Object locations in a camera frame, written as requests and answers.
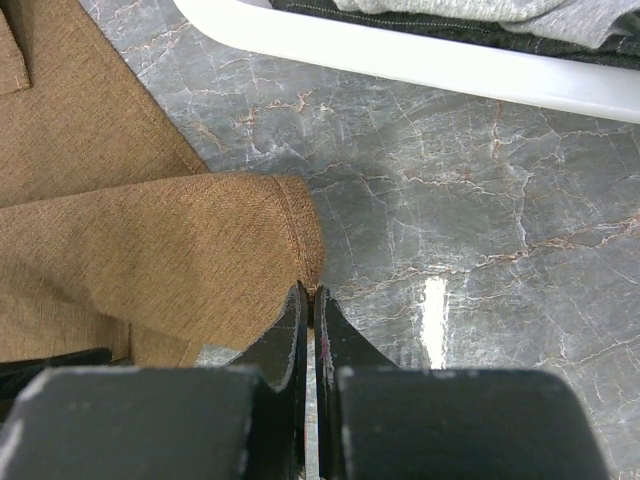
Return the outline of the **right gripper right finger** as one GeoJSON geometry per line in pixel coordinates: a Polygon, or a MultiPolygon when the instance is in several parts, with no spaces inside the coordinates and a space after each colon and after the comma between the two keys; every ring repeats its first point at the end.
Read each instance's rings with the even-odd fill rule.
{"type": "Polygon", "coordinates": [[[579,400],[522,369],[403,369],[314,301],[319,473],[324,479],[604,479],[579,400]]]}

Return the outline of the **brown cloth napkin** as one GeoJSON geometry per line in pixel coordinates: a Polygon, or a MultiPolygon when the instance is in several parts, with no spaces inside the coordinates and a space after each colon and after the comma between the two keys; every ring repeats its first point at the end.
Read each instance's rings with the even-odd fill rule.
{"type": "Polygon", "coordinates": [[[306,184],[212,173],[76,1],[1,5],[1,357],[242,350],[323,265],[306,184]]]}

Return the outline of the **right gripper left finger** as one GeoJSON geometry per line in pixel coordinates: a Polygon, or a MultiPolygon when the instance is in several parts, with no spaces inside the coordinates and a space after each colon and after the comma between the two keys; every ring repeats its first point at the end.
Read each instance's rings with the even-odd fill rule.
{"type": "Polygon", "coordinates": [[[94,348],[1,367],[5,479],[295,479],[308,301],[221,367],[142,368],[94,348]]]}

